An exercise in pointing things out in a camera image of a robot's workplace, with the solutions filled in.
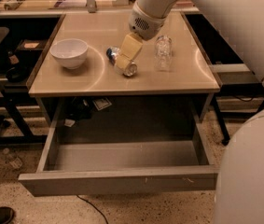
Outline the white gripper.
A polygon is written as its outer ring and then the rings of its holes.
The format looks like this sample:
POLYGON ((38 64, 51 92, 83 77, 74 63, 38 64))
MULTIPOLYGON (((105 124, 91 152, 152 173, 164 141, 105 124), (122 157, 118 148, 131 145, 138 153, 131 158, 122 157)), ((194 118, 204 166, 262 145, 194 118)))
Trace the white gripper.
POLYGON ((131 74, 131 61, 141 51, 143 40, 155 37, 165 23, 167 12, 163 7, 142 8, 138 2, 132 7, 129 27, 132 33, 124 37, 120 54, 115 59, 115 70, 121 75, 131 74))

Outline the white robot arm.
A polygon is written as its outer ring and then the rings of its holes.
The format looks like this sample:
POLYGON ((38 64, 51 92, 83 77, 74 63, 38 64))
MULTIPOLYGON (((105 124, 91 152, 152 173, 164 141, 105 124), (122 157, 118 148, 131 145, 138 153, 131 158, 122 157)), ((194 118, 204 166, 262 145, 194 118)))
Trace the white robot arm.
MULTIPOLYGON (((129 70, 142 43, 157 35, 177 0, 136 0, 116 58, 129 70)), ((191 0, 264 87, 264 0, 191 0)), ((216 181, 214 224, 264 224, 264 110, 232 136, 216 181)))

